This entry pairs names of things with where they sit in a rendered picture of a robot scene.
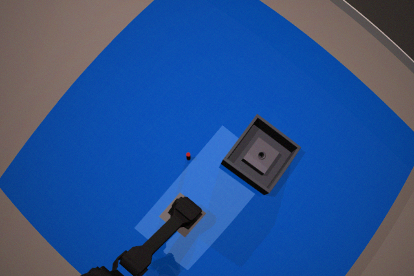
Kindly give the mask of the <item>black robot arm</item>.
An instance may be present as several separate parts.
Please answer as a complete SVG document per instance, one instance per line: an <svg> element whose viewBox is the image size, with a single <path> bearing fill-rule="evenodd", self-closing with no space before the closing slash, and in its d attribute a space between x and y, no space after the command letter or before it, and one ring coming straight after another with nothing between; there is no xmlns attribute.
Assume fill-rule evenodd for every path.
<svg viewBox="0 0 414 276"><path fill-rule="evenodd" d="M125 250L113 262L113 269L109 271L105 266L91 268L89 272L80 276L124 276L118 270L118 261L133 276L143 276L151 264L152 255L179 229L190 229L201 217L201 208L188 197L177 198L168 211L170 219L141 246Z"/></svg>

